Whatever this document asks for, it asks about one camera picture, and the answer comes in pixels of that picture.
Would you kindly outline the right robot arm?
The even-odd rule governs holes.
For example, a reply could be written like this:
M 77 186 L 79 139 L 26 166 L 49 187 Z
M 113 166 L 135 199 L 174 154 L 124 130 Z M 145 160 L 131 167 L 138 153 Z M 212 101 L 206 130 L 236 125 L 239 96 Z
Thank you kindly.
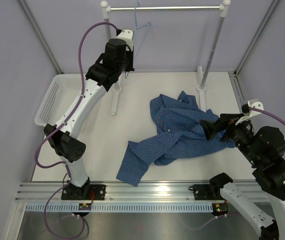
M 220 140 L 232 141 L 248 160 L 254 169 L 255 181 L 269 199 L 274 217 L 243 195 L 224 172 L 209 180 L 209 194 L 232 204 L 260 240 L 285 240 L 285 138 L 280 129 L 263 126 L 253 133 L 251 123 L 242 113 L 221 114 L 217 121 L 201 120 L 200 125 L 208 141 L 224 132 Z

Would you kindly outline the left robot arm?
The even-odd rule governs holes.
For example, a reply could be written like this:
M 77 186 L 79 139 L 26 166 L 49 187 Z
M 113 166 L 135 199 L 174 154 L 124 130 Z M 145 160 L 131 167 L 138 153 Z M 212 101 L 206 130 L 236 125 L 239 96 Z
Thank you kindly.
M 54 125 L 47 124 L 44 133 L 49 145 L 67 168 L 68 181 L 62 190 L 63 200 L 103 200 L 102 185 L 91 186 L 83 163 L 86 144 L 78 140 L 89 114 L 110 90 L 123 72 L 134 71 L 134 44 L 132 40 L 111 38 L 104 52 L 89 67 L 79 97 L 74 100 L 63 118 Z

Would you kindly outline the blue plaid shirt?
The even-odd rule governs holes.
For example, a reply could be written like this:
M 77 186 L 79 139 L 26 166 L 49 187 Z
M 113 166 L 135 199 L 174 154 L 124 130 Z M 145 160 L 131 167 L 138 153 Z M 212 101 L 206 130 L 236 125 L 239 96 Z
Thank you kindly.
M 140 142 L 129 141 L 116 179 L 138 186 L 151 164 L 166 166 L 177 159 L 206 156 L 235 144 L 221 141 L 224 131 L 207 140 L 201 121 L 215 122 L 218 116 L 212 110 L 202 111 L 194 95 L 182 91 L 174 99 L 164 94 L 152 99 L 150 116 L 157 134 Z

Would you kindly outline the light blue wire hanger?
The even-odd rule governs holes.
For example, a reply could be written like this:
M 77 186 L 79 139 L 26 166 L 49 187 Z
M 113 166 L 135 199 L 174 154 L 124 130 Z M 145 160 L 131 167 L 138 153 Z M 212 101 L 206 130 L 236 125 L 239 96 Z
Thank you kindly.
M 134 58 L 133 58 L 133 61 L 135 62 L 139 52 L 140 52 L 140 49 L 151 29 L 151 22 L 147 22 L 145 24 L 142 24 L 142 25 L 139 25 L 139 21 L 138 21 L 138 16 L 137 16 L 137 10 L 135 9 L 134 10 L 134 23 L 135 23 L 135 31 L 134 31 L 134 39 L 133 39 L 133 43 L 134 43 L 134 46 L 137 47 L 136 51 L 135 51 L 135 54 L 134 54 Z M 140 44 L 138 44 L 138 36 L 140 35 L 140 32 L 142 30 L 146 30 L 144 35 L 143 35 L 143 38 L 140 42 Z

